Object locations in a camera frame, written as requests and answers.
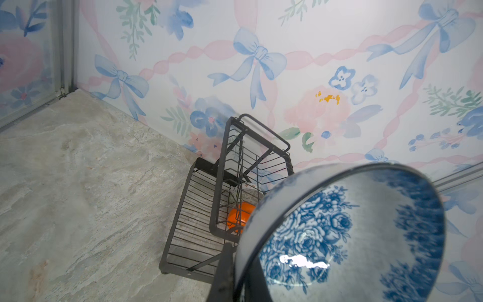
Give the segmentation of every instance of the black metal rack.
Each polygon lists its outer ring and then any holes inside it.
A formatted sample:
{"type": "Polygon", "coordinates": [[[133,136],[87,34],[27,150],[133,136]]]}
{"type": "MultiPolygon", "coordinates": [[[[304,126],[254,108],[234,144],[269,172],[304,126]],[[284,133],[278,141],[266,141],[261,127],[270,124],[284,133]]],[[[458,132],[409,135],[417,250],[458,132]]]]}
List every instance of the black metal rack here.
{"type": "Polygon", "coordinates": [[[234,253],[244,226],[238,215],[229,223],[228,215],[233,210],[241,214],[242,202],[256,206],[273,185],[293,174],[289,148],[252,116],[231,117],[220,159],[212,164],[198,158],[191,166],[159,263],[161,272],[213,283],[224,244],[234,243],[234,253]],[[268,133],[286,148],[271,143],[268,133]]]}

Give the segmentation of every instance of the blue bow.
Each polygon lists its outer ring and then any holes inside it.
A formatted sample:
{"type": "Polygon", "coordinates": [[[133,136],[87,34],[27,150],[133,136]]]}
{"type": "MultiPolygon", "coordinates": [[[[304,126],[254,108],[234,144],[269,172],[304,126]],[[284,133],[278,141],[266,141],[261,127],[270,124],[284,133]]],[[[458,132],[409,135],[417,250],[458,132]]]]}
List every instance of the blue bow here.
{"type": "MultiPolygon", "coordinates": [[[[419,7],[419,16],[424,20],[433,22],[426,25],[398,47],[393,48],[388,44],[377,44],[369,47],[368,50],[372,51],[372,54],[367,61],[391,51],[398,55],[412,51],[424,42],[436,25],[439,26],[440,32],[440,52],[446,53],[450,51],[466,40],[474,32],[476,27],[476,23],[473,19],[459,18],[458,11],[452,7],[453,0],[425,0],[419,7]]],[[[423,78],[426,58],[429,55],[436,38],[437,33],[434,33],[424,44],[423,48],[421,48],[408,70],[406,70],[399,89],[406,85],[412,75],[418,79],[423,78]]]]}
{"type": "Polygon", "coordinates": [[[124,82],[124,95],[126,96],[126,101],[128,103],[129,111],[131,111],[132,117],[136,120],[138,119],[138,114],[146,116],[141,108],[136,104],[134,97],[130,93],[129,88],[140,98],[144,98],[149,90],[148,82],[138,76],[138,75],[128,75],[122,70],[118,70],[114,63],[109,61],[103,56],[96,55],[94,59],[94,66],[96,66],[97,71],[105,76],[113,77],[111,82],[111,87],[107,94],[100,92],[92,92],[92,94],[100,99],[108,97],[110,99],[117,99],[121,95],[121,84],[119,81],[124,82]]]}
{"type": "Polygon", "coordinates": [[[252,109],[255,108],[256,99],[266,101],[263,94],[262,85],[260,83],[260,66],[262,66],[265,75],[269,80],[275,79],[287,66],[287,59],[284,55],[279,53],[269,53],[266,48],[260,46],[258,38],[252,34],[249,30],[241,28],[233,40],[233,47],[242,55],[249,55],[248,58],[243,61],[241,66],[232,76],[225,73],[212,73],[208,75],[213,79],[213,86],[218,85],[228,79],[234,81],[241,81],[248,76],[252,70],[254,59],[257,59],[255,68],[253,70],[252,83],[250,85],[250,101],[252,102],[252,109]]]}

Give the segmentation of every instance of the blue and white bowl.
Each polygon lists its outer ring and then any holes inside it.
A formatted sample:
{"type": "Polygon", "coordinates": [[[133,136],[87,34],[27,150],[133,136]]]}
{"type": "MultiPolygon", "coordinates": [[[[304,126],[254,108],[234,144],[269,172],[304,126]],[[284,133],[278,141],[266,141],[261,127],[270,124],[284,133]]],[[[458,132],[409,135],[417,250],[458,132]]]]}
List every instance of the blue and white bowl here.
{"type": "Polygon", "coordinates": [[[307,169],[274,187],[252,214],[235,259],[236,295],[259,260],[273,301],[423,302],[444,230],[437,192],[411,168],[307,169]]]}

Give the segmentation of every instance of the bowl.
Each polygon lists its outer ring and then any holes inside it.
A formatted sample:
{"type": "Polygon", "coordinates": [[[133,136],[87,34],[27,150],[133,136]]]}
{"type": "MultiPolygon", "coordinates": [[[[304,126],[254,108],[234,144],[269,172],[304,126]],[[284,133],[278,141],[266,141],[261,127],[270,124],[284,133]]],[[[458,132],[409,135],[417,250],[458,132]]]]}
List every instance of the bowl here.
{"type": "Polygon", "coordinates": [[[235,296],[263,295],[249,282],[259,278],[272,301],[422,302],[444,243],[444,208],[416,170],[310,168],[275,186],[252,213],[237,249],[235,296]]]}

